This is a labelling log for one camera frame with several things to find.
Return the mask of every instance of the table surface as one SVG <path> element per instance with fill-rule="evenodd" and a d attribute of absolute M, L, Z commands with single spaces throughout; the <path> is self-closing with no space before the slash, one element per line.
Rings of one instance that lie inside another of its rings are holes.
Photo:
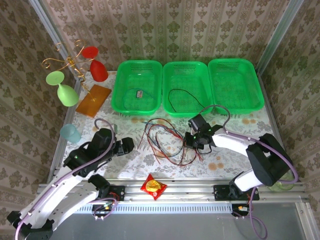
<path fill-rule="evenodd" d="M 109 71 L 109 77 L 104 82 L 95 82 L 88 72 L 86 74 L 85 83 L 91 88 L 94 84 L 104 86 L 106 88 L 114 88 L 116 71 Z M 79 102 L 86 96 L 87 92 L 82 90 L 80 93 Z M 233 178 L 238 173 L 246 171 L 251 168 L 249 159 L 237 152 L 226 148 L 213 148 L 212 153 L 203 155 L 203 161 L 196 158 L 196 160 L 187 166 L 176 166 L 170 163 L 165 158 L 159 158 L 159 162 L 153 155 L 147 138 L 144 137 L 140 148 L 138 149 L 139 142 L 144 132 L 145 123 L 153 118 L 163 118 L 171 122 L 171 124 L 182 135 L 185 132 L 189 132 L 188 127 L 189 118 L 174 118 L 167 114 L 161 105 L 160 108 L 151 116 L 126 116 L 121 113 L 115 112 L 111 107 L 112 92 L 106 99 L 101 109 L 95 116 L 91 118 L 76 112 L 74 114 L 73 122 L 81 133 L 81 140 L 78 143 L 67 143 L 64 151 L 63 161 L 67 158 L 69 153 L 78 148 L 85 142 L 91 141 L 95 132 L 97 131 L 94 126 L 94 120 L 102 118 L 110 122 L 111 124 L 117 124 L 116 137 L 118 140 L 130 137 L 134 142 L 134 149 L 130 154 L 124 156 L 117 156 L 112 159 L 107 165 L 98 170 L 97 173 L 105 178 L 122 178 L 122 179 L 139 179 L 145 178 L 148 174 L 152 174 L 157 178 Z M 222 125 L 226 120 L 226 115 L 220 115 L 212 111 L 204 115 L 205 120 L 211 124 Z M 164 121 L 156 120 L 156 123 L 163 124 Z M 98 123 L 101 127 L 106 126 L 105 123 Z M 250 114 L 232 115 L 230 121 L 226 125 L 226 128 L 230 131 L 242 133 L 252 137 L 262 136 L 265 133 L 273 133 L 270 120 L 267 114 L 267 110 L 263 107 L 259 111 L 252 112 Z M 176 153 L 181 147 L 181 140 L 175 138 L 165 132 L 159 132 L 158 138 L 161 142 L 161 146 L 168 153 Z M 194 157 L 194 151 L 189 150 L 186 154 L 184 163 L 188 163 Z M 180 155 L 177 155 L 173 160 L 180 161 Z"/>

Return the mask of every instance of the wall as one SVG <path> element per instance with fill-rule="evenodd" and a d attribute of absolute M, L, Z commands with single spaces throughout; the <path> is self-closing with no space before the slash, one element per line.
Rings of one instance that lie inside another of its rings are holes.
<path fill-rule="evenodd" d="M 45 0 L 64 41 L 99 48 L 108 70 L 125 60 L 259 61 L 288 0 Z"/>
<path fill-rule="evenodd" d="M 47 180 L 67 108 L 46 84 L 41 62 L 59 57 L 28 1 L 0 1 L 0 239 L 12 240 L 6 217 Z M 73 78 L 65 83 L 72 85 Z"/>
<path fill-rule="evenodd" d="M 303 2 L 262 80 L 320 226 L 320 1 Z"/>

